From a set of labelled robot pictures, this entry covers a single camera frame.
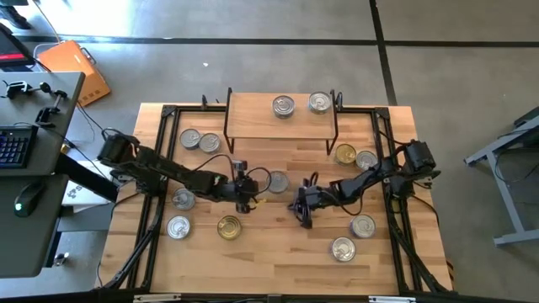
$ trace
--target gold can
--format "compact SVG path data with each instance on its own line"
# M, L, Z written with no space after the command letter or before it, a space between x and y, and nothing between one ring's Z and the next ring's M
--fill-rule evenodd
M226 215L217 223L217 233L225 240L234 240L242 233L242 224L237 217Z
M335 150L335 161L340 165L355 163L355 149L350 144L341 144Z

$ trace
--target gray floor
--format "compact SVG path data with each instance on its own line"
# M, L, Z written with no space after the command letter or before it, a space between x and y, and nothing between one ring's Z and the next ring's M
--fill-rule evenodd
M103 10L104 3L43 6L60 33L73 35L374 38L367 0L169 0L158 5L125 0L107 2ZM378 7L390 40L539 40L536 1L378 0ZM34 7L20 11L36 27L27 35L50 33ZM198 101L202 93L221 100L228 86L244 92L335 88L346 104L387 104L376 47L84 46L113 90L87 111L101 125L126 132L133 129L140 102ZM493 236L512 232L509 217L488 167L468 168L462 159L539 105L539 49L395 47L387 53L398 104L413 107L419 138L429 143L442 171L433 195L446 255L455 265L456 290L536 301L539 241L494 247ZM99 138L92 142L79 113L68 137L91 157L99 150ZM537 226L539 207L530 197L536 192L516 199L526 224ZM0 296L90 289L105 237L66 235L61 250L72 252L73 265L45 269L33 279L2 280Z

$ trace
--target can lid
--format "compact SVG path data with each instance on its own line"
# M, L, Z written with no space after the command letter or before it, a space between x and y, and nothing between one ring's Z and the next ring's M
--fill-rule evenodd
M335 150L337 160L343 164L350 164L355 161L355 149L350 144L341 144Z
M279 96L273 100L273 110L277 114L291 114L296 107L294 100L288 96Z
M357 164L357 167L367 170L378 163L378 158L370 151L360 151L358 152L357 157L355 157L355 163Z
M239 219L233 215L226 215L217 223L217 233L223 239L234 240L241 232L242 224Z
M369 215L358 215L352 219L350 227L356 237L369 238L374 235L376 223Z
M199 146L204 152L214 152L221 146L221 140L217 134L207 133L200 138Z
M195 195L188 189L177 189L172 197L172 204L179 210L190 210L195 206Z
M179 141L184 147L195 147L200 142L200 133L195 129L187 129L179 135Z
M348 262L355 257L355 245L347 237L338 237L331 243L331 253L337 260Z
M183 239L189 235L191 224L189 220L181 215L170 219L167 224L167 233L173 239Z
M315 92L309 96L309 106L318 111L326 111L331 106L331 98L324 92Z
M268 190L271 193L274 194L280 194L288 189L288 185L290 184L290 181L288 180L288 177L285 173L281 171L273 171L270 173L271 176L271 183L269 183ZM268 182L270 181L270 176L266 178L266 186Z

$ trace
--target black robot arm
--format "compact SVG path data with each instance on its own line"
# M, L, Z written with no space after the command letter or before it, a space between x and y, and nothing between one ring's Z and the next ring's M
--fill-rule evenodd
M406 162L403 166L397 164L396 158L404 152ZM296 218L305 228L312 228L312 211L328 206L350 205L358 199L361 203L363 193L371 186L383 181L388 183L390 194L407 198L414 194L413 181L436 177L440 174L435 171L436 163L427 144L421 141L410 141L402 145L389 157L384 157L375 166L370 167L355 178L336 180L329 183L329 187L322 188L316 185L316 179L303 180L289 205Z
M141 146L134 136L120 132L107 136L98 160L112 167L115 177L126 175L136 180L137 191L151 196L159 195L162 177L182 183L186 189L197 197L214 202L230 201L236 203L236 210L248 213L248 203L259 193L258 182L243 173L247 169L246 162L235 162L237 176L229 181L226 175L190 170L176 162L158 155L153 149Z

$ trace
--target wooden tabletop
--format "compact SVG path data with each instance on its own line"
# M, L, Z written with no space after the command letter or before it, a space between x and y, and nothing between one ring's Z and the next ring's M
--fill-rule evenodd
M142 104L134 135L142 145L154 146L163 104ZM414 118L409 107L390 107L392 129L397 141L416 138ZM357 151L374 151L371 118L363 114L339 114L339 140ZM182 113L179 132L195 128L201 133L215 132L221 136L221 152L228 154L222 137L223 113ZM172 122L168 123L163 151L167 150ZM200 150L187 151L179 143L174 161L194 168L209 156ZM313 213L313 228L300 227L286 208L293 190L313 171L320 173L318 184L327 186L331 180L350 178L360 171L334 163L334 154L326 156L324 141L293 141L276 139L237 139L235 159L247 160L250 168L263 166L281 170L288 175L291 186L283 194L261 194L267 202L248 215L236 213L233 203L212 203L196 199L188 212L175 209L167 199L161 228L152 292L180 293L242 293L242 294L309 294L309 295L395 295L398 293L392 249L382 199L382 187L373 186L364 195L363 214L376 222L376 234L370 239L353 238L348 229L351 217L338 207L328 207ZM207 170L230 176L226 159L208 163ZM253 173L263 182L263 172ZM170 182L169 194L181 188ZM122 190L119 197L131 194L133 188ZM417 196L432 203L426 189L416 188ZM131 199L115 209L104 249L100 276L106 283L120 269L133 248L143 197ZM349 205L356 211L359 205ZM451 281L434 213L414 199L408 212L418 255L432 274L446 288ZM189 238L174 240L167 235L170 218L186 215L193 225ZM241 236L234 241L220 238L216 223L224 215L235 215L242 222ZM335 261L329 254L329 244L336 237L353 239L357 254L347 263ZM146 253L142 256L138 283L144 273ZM408 285L412 285L408 259L403 264Z

